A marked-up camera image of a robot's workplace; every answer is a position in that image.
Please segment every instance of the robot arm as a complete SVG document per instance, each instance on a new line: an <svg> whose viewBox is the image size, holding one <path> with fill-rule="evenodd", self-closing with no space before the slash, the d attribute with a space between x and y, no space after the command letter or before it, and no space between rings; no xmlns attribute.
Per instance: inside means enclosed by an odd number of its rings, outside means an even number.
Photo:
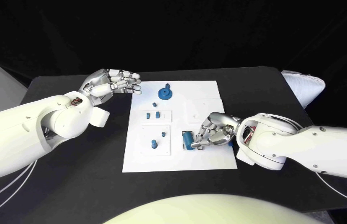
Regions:
<svg viewBox="0 0 347 224"><path fill-rule="evenodd" d="M204 139L206 130L210 137ZM191 146L228 144L235 135L241 147L236 157L248 164L281 170L288 157L314 172L347 177L346 128L303 128L288 118L271 114L241 120L212 113Z"/></svg>
<svg viewBox="0 0 347 224"><path fill-rule="evenodd" d="M136 73L102 69L89 76L79 91L2 111L0 177L79 137L89 124L105 127L110 113L97 105L113 93L141 94L141 82Z"/></svg>

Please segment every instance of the blue knob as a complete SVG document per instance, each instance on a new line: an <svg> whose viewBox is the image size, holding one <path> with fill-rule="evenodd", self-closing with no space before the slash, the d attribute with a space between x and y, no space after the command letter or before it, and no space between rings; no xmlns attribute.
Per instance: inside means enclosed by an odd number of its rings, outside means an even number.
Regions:
<svg viewBox="0 0 347 224"><path fill-rule="evenodd" d="M165 88L162 88L158 92L158 96L162 100L168 100L173 97L173 91L170 84L165 85Z"/></svg>
<svg viewBox="0 0 347 224"><path fill-rule="evenodd" d="M157 149L158 148L158 141L152 140L152 148Z"/></svg>

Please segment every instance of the black table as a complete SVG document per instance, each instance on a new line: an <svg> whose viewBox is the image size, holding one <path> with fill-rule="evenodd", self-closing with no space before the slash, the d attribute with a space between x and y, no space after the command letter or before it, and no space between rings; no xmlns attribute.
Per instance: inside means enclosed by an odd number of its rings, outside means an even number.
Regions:
<svg viewBox="0 0 347 224"><path fill-rule="evenodd" d="M313 124L275 68L151 72L141 76L144 81L217 80L226 113L241 118L272 113L303 126ZM84 79L38 77L24 103L77 90ZM293 160L282 171L236 160L235 170L122 173L131 103L132 95L115 95L100 106L110 111L106 127L90 126L79 138L40 159L22 190L0 208L2 223L102 223L145 203L199 193L251 196L298 211L347 207L347 199ZM18 174L0 179L2 186ZM2 199L19 184L0 194Z"/></svg>

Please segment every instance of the robotic hand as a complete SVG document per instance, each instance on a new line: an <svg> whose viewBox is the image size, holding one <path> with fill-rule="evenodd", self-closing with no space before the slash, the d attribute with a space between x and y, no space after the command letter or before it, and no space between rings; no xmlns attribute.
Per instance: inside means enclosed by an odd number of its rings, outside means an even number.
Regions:
<svg viewBox="0 0 347 224"><path fill-rule="evenodd" d="M57 146L79 137L89 124L105 127L110 113L100 109L115 93L142 93L141 75L102 69L79 91L0 112L0 177L22 169Z"/></svg>
<svg viewBox="0 0 347 224"><path fill-rule="evenodd" d="M206 119L193 148L226 145L238 137L238 159L248 164L281 170L287 157L314 172L347 177L347 129L310 126L291 119L258 114L242 120L222 113Z"/></svg>

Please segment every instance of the white paper sheet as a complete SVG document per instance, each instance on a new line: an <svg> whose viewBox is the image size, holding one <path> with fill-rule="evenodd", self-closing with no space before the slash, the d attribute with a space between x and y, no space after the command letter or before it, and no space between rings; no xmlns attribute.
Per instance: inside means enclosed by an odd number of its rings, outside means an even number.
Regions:
<svg viewBox="0 0 347 224"><path fill-rule="evenodd" d="M158 92L170 83L173 98L161 100ZM212 112L225 113L216 81L142 82L142 95L134 95L129 117L123 172L236 169L233 148L229 145L209 146L204 150L184 150L183 131L200 131L203 121ZM147 121L147 111L171 111L171 120ZM158 139L158 146L170 143L170 155L154 155L152 143L144 139L144 126L170 126L170 135L161 136L157 128L147 127L147 139Z"/></svg>

